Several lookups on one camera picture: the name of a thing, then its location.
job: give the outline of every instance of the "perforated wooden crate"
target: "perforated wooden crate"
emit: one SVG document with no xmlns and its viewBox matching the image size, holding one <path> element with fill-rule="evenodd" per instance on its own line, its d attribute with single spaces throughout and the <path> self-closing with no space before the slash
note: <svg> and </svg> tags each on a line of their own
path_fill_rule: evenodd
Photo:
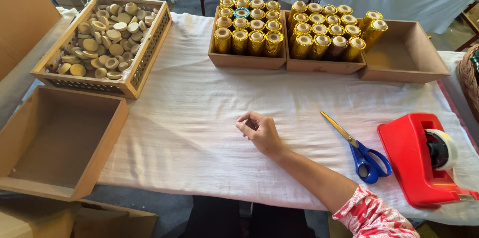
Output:
<svg viewBox="0 0 479 238">
<path fill-rule="evenodd" d="M 153 8 L 159 8 L 159 12 L 153 21 L 149 35 L 147 35 L 135 55 L 132 70 L 126 78 L 116 81 L 97 79 L 88 75 L 79 77 L 55 73 L 61 62 L 61 57 L 68 55 L 69 50 L 78 45 L 77 26 L 79 23 L 87 22 L 99 5 L 117 4 L 123 6 L 129 2 L 133 2 L 138 7 L 149 11 L 153 11 Z M 138 99 L 170 26 L 170 10 L 164 1 L 91 0 L 79 17 L 68 27 L 65 34 L 45 53 L 30 73 L 45 85 Z"/>
</svg>

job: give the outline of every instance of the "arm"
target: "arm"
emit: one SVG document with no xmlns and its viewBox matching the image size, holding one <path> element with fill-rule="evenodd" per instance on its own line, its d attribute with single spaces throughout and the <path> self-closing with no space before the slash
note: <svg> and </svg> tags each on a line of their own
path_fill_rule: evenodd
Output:
<svg viewBox="0 0 479 238">
<path fill-rule="evenodd" d="M 236 127 L 256 148 L 284 168 L 294 179 L 335 213 L 355 237 L 382 233 L 391 237 L 419 237 L 409 221 L 388 207 L 374 193 L 349 178 L 287 149 L 278 136 L 274 120 L 249 111 Z"/>
</svg>

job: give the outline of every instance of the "wicker basket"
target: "wicker basket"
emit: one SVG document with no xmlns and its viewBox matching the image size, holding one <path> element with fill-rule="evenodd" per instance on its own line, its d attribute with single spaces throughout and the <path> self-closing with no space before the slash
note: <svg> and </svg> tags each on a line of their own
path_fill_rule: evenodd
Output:
<svg viewBox="0 0 479 238">
<path fill-rule="evenodd" d="M 123 6 L 129 2 L 134 2 L 145 10 L 159 8 L 159 12 L 149 34 L 145 37 L 146 41 L 141 44 L 135 55 L 133 68 L 125 80 L 102 80 L 93 78 L 93 76 L 79 77 L 54 73 L 61 57 L 67 55 L 68 51 L 77 45 L 78 24 L 88 21 L 98 5 L 117 4 Z M 46 85 L 138 99 L 170 26 L 171 15 L 164 1 L 91 0 L 81 11 L 80 16 L 71 23 L 63 36 L 45 53 L 30 73 Z"/>
<path fill-rule="evenodd" d="M 474 118 L 479 122 L 479 87 L 474 77 L 474 68 L 470 58 L 479 49 L 479 44 L 469 48 L 458 63 L 458 79 Z"/>
</svg>

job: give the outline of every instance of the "scissor blade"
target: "scissor blade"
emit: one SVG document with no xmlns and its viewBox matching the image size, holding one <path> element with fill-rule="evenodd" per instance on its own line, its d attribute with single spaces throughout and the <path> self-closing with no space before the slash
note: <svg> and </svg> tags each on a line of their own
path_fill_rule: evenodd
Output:
<svg viewBox="0 0 479 238">
<path fill-rule="evenodd" d="M 342 127 L 340 127 L 336 122 L 334 122 L 333 119 L 331 119 L 331 117 L 329 117 L 326 113 L 324 112 L 321 112 L 321 114 L 332 124 L 332 126 L 334 126 L 334 128 L 339 132 L 341 133 L 341 135 L 348 141 L 349 144 L 351 144 L 352 146 L 358 148 L 358 145 L 356 143 L 356 140 L 351 137 L 351 135 L 349 135 Z"/>
</svg>

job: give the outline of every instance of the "table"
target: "table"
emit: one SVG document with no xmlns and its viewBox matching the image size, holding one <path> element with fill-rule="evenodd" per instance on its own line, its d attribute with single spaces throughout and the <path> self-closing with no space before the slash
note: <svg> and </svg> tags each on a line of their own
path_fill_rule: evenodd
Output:
<svg viewBox="0 0 479 238">
<path fill-rule="evenodd" d="M 241 114 L 251 109 L 274 117 L 290 149 L 362 183 L 347 143 L 320 110 L 382 153 L 376 132 L 380 123 L 410 112 L 433 112 L 459 149 L 458 180 L 479 190 L 479 178 L 470 175 L 478 172 L 479 156 L 443 95 L 443 84 L 362 82 L 356 74 L 215 68 L 207 56 L 213 18 L 171 15 L 173 24 L 159 57 L 140 98 L 128 100 L 129 117 L 98 183 L 326 210 L 241 136 L 235 127 Z M 454 70 L 458 55 L 440 54 Z M 456 225 L 479 222 L 477 202 L 446 204 L 435 211 L 412 208 L 394 174 L 363 185 L 406 217 Z"/>
</svg>

